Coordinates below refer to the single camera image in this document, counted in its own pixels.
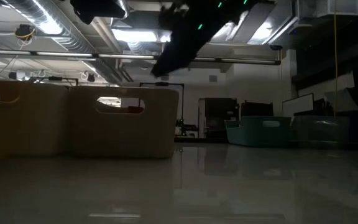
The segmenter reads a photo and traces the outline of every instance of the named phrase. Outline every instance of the ductwork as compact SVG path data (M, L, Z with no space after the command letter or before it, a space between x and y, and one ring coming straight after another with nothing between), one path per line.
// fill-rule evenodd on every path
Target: ductwork
M3 0L18 13L32 22L46 34L61 34L69 38L53 38L53 40L69 52L96 53L96 49L88 42L71 20L51 0ZM104 60L98 58L94 62L84 62L109 83L119 83L122 77Z
M128 47L132 53L140 55L146 54L146 50L143 48L143 44L141 42L128 43Z
M129 16L129 5L128 5L127 1L117 0L117 4L122 7L122 10L125 11L125 16L121 19L126 19Z
M129 5L125 0L117 0L117 4L125 11L125 16L122 19L126 19L129 16ZM144 55L146 51L141 42L128 43L128 47L132 53Z

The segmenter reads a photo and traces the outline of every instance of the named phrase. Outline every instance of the ceiling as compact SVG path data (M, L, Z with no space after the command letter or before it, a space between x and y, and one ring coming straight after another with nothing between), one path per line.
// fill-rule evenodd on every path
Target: ceiling
M107 34L107 32L101 32L100 27L105 26L110 28L111 18L101 18L96 25L86 25L75 15L69 0L45 0L45 2L46 1L53 2L58 9L64 13L65 17L74 25L74 28L79 31L79 34L86 39L87 43L89 43L96 52L113 52L113 50L119 49L121 53L124 51L125 53L134 54L126 42L117 40L112 42L111 38L108 38L109 34ZM157 21L153 21L151 18L155 18L155 16L158 15L161 4L169 6L169 2L171 1L127 0L128 5L131 7L129 16L123 21L115 22L113 26L157 30ZM271 39L275 31L281 29L292 17L292 0L278 0L276 6L267 7L260 5L255 7L255 11L251 11L244 18L232 40L226 41L225 38L212 39L209 44L205 45L198 52L198 55L200 57L261 58L275 60L277 59L277 52L271 50L267 44L261 44ZM34 51L67 51L67 49L57 44L51 37L45 37L46 35L39 29L37 29L36 38L33 38L30 44L22 46L22 42L12 35L20 24L32 25L29 20L13 8L0 6L0 49L19 50L21 48L22 50ZM257 38L257 34L261 33L263 37ZM162 50L162 45L163 43L161 42L144 42L142 47L147 54L158 55ZM116 66L115 60L106 61L106 63L111 63L109 64L111 68ZM123 65L123 69L127 71L134 82L155 80L153 76L149 74L150 68L153 65L152 62L145 62L139 65L137 62L125 60ZM212 72L219 75L219 77L223 77L219 78L219 80L224 80L225 73L230 66L230 64L224 63L193 62L190 65L190 71L188 69L177 71L173 74L173 77L175 77L175 82L194 83L199 80L196 78L197 75ZM66 75L76 78L84 77L83 73L85 71L91 72L89 66L75 58L61 58L57 60L56 58L12 58L1 56L0 68L4 67L6 67L6 71L0 74L0 78L7 78L9 71L14 70L25 70L33 75L43 70L47 75ZM120 84L120 82L128 82L128 79L123 78L122 81L116 80L116 82ZM99 85L108 84L103 78L103 74L97 76L95 83Z

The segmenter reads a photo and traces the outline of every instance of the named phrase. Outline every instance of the teal storage bin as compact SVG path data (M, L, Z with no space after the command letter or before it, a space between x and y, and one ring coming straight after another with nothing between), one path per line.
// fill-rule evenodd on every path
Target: teal storage bin
M231 144L252 147L285 147L290 140L291 118L243 116L240 121L225 121Z

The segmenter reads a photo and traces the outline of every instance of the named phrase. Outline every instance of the ceiling fixture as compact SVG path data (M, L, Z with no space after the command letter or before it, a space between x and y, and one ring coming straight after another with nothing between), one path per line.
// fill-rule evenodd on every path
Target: ceiling fixture
M161 36L160 42L163 42L163 43L165 43L165 42L171 42L171 35L169 34L169 35L163 35L163 36Z
M267 39L268 44L273 44L273 42L279 38L286 30L288 30L294 23L298 21L298 17L294 17L284 28L282 28L279 32L273 35L271 39Z
M42 13L45 15L45 21L41 22L38 26L42 32L46 34L61 34L63 32L63 29L60 27L60 25L52 18L52 16L46 11L46 9L38 3L37 0L32 0L34 4L42 11ZM18 12L20 15L22 15L24 18L26 18L30 22L35 22L35 20L28 15L24 14L22 11L16 9L12 4L9 4L7 0L4 0L4 2L11 8L13 8L16 12Z
M87 81L88 81L88 82L94 82L94 81L95 81L95 79L94 79L94 74L92 74L92 73L88 74Z
M269 37L271 33L272 25L269 22L264 22L251 39L264 39Z
M125 42L156 42L157 36L150 30L119 30L113 29L113 34L117 40Z

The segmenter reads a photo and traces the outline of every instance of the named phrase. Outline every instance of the yellow cable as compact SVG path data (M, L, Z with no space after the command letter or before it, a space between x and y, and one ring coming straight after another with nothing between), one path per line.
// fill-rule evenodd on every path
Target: yellow cable
M338 54L337 54L337 36L336 36L336 10L337 10L337 0L334 1L334 54L335 54L334 117L336 117L336 111L337 111L337 91L338 91Z
M27 34L27 35L24 35L24 36L19 36L19 35L16 35L16 32L15 32L15 36L17 38L26 38L26 37L30 37L33 33L35 32L35 28L32 30L32 32L30 34Z

